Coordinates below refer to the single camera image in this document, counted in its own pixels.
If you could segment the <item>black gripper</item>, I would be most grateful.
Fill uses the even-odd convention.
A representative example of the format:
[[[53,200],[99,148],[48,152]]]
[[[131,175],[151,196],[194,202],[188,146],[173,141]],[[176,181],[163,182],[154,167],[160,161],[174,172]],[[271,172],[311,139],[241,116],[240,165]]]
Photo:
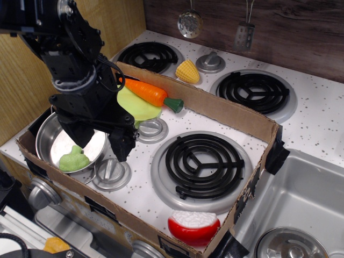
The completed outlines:
[[[70,89],[59,89],[49,102],[55,107],[59,123],[74,143],[85,147],[94,130],[109,134],[112,151],[124,162],[135,147],[137,130],[134,119],[117,102],[119,88],[110,66],[98,63],[91,66],[82,81],[62,81]]]

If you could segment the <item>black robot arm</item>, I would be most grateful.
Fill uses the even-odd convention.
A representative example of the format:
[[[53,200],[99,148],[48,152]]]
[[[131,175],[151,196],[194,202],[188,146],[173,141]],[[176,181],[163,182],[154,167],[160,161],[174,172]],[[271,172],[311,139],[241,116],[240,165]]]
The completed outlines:
[[[75,1],[1,1],[1,33],[20,37],[47,66],[57,94],[49,102],[80,147],[95,130],[107,133],[117,159],[135,147],[134,118],[117,101],[126,79],[102,53],[101,33]]]

